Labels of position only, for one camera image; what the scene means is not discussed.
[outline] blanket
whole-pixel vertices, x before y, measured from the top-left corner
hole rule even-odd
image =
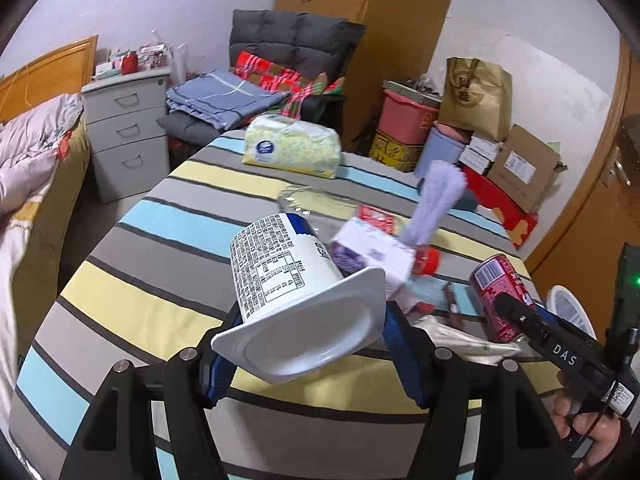
[[[166,91],[171,111],[181,110],[223,133],[286,99],[289,92],[260,88],[223,69]]]
[[[17,377],[11,282],[33,226],[33,215],[25,213],[24,207],[15,211],[23,204],[35,211],[42,202],[58,166],[65,134],[81,113],[81,97],[63,94],[0,128],[0,430],[5,435]]]

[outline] tissue pack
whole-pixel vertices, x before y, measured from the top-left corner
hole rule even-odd
[[[256,117],[244,136],[245,164],[335,178],[340,166],[335,130],[277,114]]]

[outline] blue gripper pad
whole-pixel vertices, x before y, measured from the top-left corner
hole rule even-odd
[[[238,326],[242,323],[242,316],[238,314],[236,319],[232,323],[231,327]],[[219,400],[224,399],[229,393],[231,388],[231,382],[234,380],[238,367],[231,361],[222,357],[222,355],[216,355],[211,365],[211,387],[207,392],[207,397],[213,402],[215,406]]]
[[[428,400],[428,393],[423,389],[423,376],[420,361],[416,357],[409,343],[404,338],[401,323],[408,324],[402,311],[397,305],[386,304],[385,328],[382,339],[386,343],[389,354],[393,359],[396,372],[407,397],[423,408]]]

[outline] door handle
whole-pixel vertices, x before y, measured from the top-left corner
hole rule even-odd
[[[616,159],[616,161],[613,164],[614,164],[614,171],[618,174],[618,177],[620,178],[622,183],[626,184],[627,186],[631,186],[631,181],[629,180],[629,177],[626,176],[625,168],[622,167],[622,163]]]
[[[616,147],[609,157],[609,162],[606,166],[607,169],[602,177],[602,183],[606,187],[611,186],[616,178],[619,178],[620,182],[625,186],[631,186],[631,181],[626,174],[624,166],[622,166],[622,162],[620,162],[621,158],[622,153],[620,152],[620,148]]]

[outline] white drawer cabinet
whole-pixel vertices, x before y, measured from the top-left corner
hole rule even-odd
[[[92,162],[103,202],[151,190],[169,174],[168,68],[110,77],[82,88]]]

